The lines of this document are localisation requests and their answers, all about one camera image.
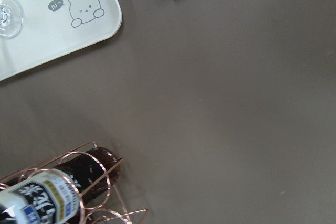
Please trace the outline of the copper wire bottle basket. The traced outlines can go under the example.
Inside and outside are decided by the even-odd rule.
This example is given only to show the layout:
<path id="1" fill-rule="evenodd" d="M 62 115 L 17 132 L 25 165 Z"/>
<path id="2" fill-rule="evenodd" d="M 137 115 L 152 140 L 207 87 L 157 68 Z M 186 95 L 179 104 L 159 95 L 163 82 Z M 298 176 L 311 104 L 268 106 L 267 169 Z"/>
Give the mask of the copper wire bottle basket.
<path id="1" fill-rule="evenodd" d="M 133 212 L 106 208 L 121 162 L 95 145 L 1 178 L 1 223 L 132 223 Z"/>

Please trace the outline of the tea bottle near corner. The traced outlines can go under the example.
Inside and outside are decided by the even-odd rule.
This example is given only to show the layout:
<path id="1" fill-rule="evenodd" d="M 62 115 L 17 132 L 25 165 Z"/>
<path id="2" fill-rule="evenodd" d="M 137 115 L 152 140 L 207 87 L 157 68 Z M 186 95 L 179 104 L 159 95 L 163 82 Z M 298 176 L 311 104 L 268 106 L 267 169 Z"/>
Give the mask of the tea bottle near corner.
<path id="1" fill-rule="evenodd" d="M 40 172 L 19 183 L 8 182 L 1 191 L 1 223 L 75 223 L 78 194 L 109 170 L 115 183 L 118 159 L 108 149 L 97 147 L 54 167 L 59 174 Z"/>

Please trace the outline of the cream rabbit tray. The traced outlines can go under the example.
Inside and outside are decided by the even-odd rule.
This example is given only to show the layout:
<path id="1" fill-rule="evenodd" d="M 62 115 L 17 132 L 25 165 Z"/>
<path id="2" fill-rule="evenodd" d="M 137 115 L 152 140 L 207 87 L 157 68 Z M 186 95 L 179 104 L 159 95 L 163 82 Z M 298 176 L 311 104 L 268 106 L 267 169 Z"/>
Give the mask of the cream rabbit tray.
<path id="1" fill-rule="evenodd" d="M 1 79 L 112 37 L 122 23 L 118 0 L 18 0 L 20 33 L 1 37 Z"/>

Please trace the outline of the clear wine glass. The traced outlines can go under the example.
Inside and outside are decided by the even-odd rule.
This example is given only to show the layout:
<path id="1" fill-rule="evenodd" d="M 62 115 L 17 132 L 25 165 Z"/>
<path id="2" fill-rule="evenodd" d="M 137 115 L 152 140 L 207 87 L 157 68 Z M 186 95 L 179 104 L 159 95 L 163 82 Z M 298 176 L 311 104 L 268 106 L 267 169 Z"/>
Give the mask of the clear wine glass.
<path id="1" fill-rule="evenodd" d="M 24 23 L 24 12 L 18 0 L 1 0 L 1 37 L 16 37 Z"/>

